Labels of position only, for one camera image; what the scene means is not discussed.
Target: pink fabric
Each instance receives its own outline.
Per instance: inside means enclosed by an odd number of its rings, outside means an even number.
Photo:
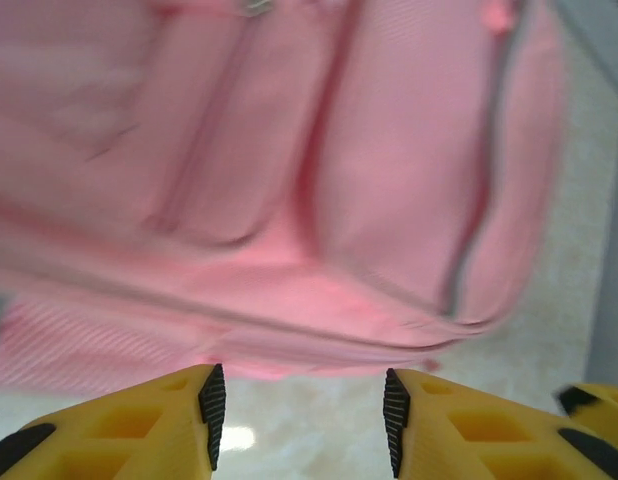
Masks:
[[[372,372],[503,320],[560,156],[545,0],[158,3],[108,151],[0,109],[0,383]]]
[[[107,148],[132,127],[158,27],[145,0],[0,0],[0,111]]]

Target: marble floor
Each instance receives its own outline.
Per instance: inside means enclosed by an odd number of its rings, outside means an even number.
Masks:
[[[581,378],[618,159],[618,98],[567,39],[569,147],[535,277],[508,325],[442,358],[439,374],[547,410]],[[383,378],[231,379],[214,480],[391,478]],[[0,391],[0,438],[79,399]]]

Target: black rubber tip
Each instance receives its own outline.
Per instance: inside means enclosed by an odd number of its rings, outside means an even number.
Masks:
[[[568,387],[556,395],[558,403],[569,416],[573,415],[578,407],[593,405],[599,398],[578,387]]]
[[[382,413],[385,418],[389,455],[394,478],[400,476],[402,465],[402,432],[409,422],[411,396],[393,368],[387,370]]]
[[[0,477],[55,431],[55,425],[41,423],[3,438],[0,441]]]
[[[220,439],[222,438],[222,425],[225,423],[225,406],[227,391],[225,389],[225,376],[222,365],[216,365],[204,386],[198,393],[198,404],[202,421],[207,424],[209,438],[207,440],[207,453],[211,468],[218,468],[220,456]]]
[[[618,449],[580,430],[562,428],[558,433],[573,448],[605,472],[611,480],[618,480]]]

